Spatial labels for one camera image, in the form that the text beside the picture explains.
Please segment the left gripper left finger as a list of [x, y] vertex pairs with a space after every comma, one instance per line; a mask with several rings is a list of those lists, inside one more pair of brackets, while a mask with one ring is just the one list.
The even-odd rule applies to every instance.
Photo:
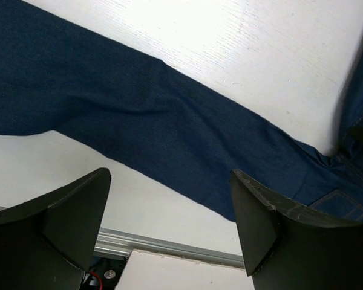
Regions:
[[111, 185], [107, 168], [0, 211], [0, 289], [79, 289]]

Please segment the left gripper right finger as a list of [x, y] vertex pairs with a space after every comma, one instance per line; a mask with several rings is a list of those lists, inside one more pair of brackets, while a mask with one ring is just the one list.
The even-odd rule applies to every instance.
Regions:
[[325, 214], [240, 170], [229, 180], [255, 289], [363, 289], [363, 223]]

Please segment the dark blue denim trousers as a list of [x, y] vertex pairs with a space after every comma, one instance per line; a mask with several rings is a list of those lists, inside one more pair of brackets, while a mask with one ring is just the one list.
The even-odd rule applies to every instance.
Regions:
[[234, 221], [242, 170], [312, 209], [363, 222], [363, 51], [324, 156], [141, 53], [22, 1], [0, 1], [0, 135], [57, 131]]

